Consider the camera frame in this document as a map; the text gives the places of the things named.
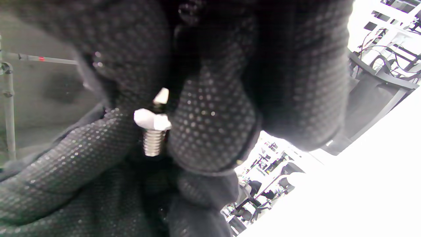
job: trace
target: glove finger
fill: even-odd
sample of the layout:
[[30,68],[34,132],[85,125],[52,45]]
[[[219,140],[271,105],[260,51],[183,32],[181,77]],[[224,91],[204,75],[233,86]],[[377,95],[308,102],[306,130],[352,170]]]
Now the glove finger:
[[260,132],[242,84],[256,48],[257,22],[252,14],[208,14],[193,34],[198,67],[186,75],[178,107],[169,115],[168,150],[184,169],[218,175],[247,157]]
[[175,198],[168,213],[171,237],[231,237],[230,228],[218,210],[200,208]]
[[302,150],[339,130],[347,100],[347,23],[352,0],[261,1],[255,97],[263,129]]
[[180,195],[190,203],[216,211],[238,197],[238,179],[234,171],[226,176],[208,177],[183,171],[177,179]]

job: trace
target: black glove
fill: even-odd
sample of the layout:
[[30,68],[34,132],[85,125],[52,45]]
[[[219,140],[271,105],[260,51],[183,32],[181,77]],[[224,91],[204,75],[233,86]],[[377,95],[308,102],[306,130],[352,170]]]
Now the black glove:
[[[219,210],[236,199],[232,168],[262,128],[304,150],[338,130],[351,4],[2,1],[0,9],[75,48],[108,110],[0,184],[0,234],[230,236]],[[133,111],[164,85],[168,151],[181,167],[170,162],[173,184],[147,174],[141,157],[125,159],[141,137]]]

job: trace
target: gloved hand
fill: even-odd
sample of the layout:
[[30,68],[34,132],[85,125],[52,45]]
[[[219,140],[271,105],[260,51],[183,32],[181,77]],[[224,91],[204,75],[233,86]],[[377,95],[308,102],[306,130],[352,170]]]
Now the gloved hand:
[[[232,169],[261,129],[304,150],[339,129],[351,4],[2,1],[74,47],[106,110],[0,184],[0,234],[230,236],[219,210],[236,200]],[[163,86],[172,129],[161,164],[136,152],[133,112]]]

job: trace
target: floor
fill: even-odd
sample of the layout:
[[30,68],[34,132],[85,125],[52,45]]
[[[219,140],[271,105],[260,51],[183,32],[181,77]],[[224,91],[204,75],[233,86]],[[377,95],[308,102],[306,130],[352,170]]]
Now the floor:
[[[69,125],[16,130],[16,157],[18,159],[41,152]],[[5,133],[0,133],[0,166],[8,161]]]

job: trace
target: person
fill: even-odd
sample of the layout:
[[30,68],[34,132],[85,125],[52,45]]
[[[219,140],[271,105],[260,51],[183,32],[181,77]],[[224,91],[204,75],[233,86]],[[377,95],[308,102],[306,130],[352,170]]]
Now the person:
[[[101,104],[0,177],[3,237],[228,237],[233,168],[265,130],[301,150],[339,130],[352,0],[6,0],[66,43]],[[170,91],[161,159],[136,110]]]

